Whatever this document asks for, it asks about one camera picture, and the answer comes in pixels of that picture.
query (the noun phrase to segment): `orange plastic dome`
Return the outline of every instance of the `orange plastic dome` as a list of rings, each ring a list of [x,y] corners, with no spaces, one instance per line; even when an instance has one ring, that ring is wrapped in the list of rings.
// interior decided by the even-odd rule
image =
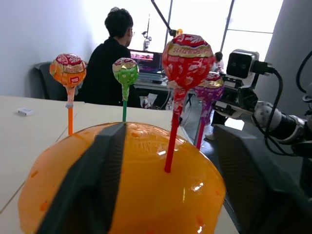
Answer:
[[[74,133],[37,158],[19,197],[24,233],[37,232],[70,168],[95,147],[101,131],[116,124],[121,123]],[[225,196],[215,166],[195,146],[177,137],[168,174],[164,165],[170,132],[142,123],[126,123],[125,129],[119,191],[108,233],[213,234]]]

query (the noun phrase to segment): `green lollipop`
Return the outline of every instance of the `green lollipop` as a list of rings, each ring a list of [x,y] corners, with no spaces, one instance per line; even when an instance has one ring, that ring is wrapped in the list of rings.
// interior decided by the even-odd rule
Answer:
[[[129,96],[129,87],[134,84],[138,78],[139,69],[137,63],[131,58],[120,58],[113,64],[113,73],[122,87],[123,113],[122,121],[127,118],[127,101]]]

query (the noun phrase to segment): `small white box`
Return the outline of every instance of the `small white box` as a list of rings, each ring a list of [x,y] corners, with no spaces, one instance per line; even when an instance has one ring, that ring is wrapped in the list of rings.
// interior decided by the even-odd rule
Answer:
[[[23,116],[30,116],[34,113],[34,111],[32,109],[23,107],[18,109],[18,113]]]

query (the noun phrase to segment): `orange lollipop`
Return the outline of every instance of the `orange lollipop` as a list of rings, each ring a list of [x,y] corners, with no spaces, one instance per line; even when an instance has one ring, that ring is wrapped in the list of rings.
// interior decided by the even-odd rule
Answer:
[[[67,91],[68,134],[73,133],[73,106],[75,87],[86,76],[86,64],[74,54],[60,54],[50,65],[50,74],[55,80],[64,85]]]

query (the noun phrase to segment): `lollipop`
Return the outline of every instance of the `lollipop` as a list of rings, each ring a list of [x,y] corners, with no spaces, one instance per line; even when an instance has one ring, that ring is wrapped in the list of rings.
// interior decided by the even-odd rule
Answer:
[[[219,100],[224,91],[224,82],[218,73],[210,72],[207,77],[194,88],[196,96],[202,100],[202,111],[200,116],[200,127],[197,136],[196,147],[199,149],[203,137],[204,127],[210,124],[210,113],[212,103]]]
[[[180,34],[173,38],[162,54],[168,85],[174,89],[174,114],[165,171],[170,172],[183,101],[189,89],[199,85],[214,62],[210,45],[200,36]]]
[[[73,133],[75,87],[84,80],[86,73],[85,62],[74,54],[60,54],[50,65],[50,74],[64,85],[67,91],[66,108],[68,109],[69,135]]]
[[[129,96],[129,87],[134,84],[138,78],[138,65],[131,58],[120,58],[113,64],[113,73],[122,87],[123,112],[122,121],[127,119],[127,101]]]

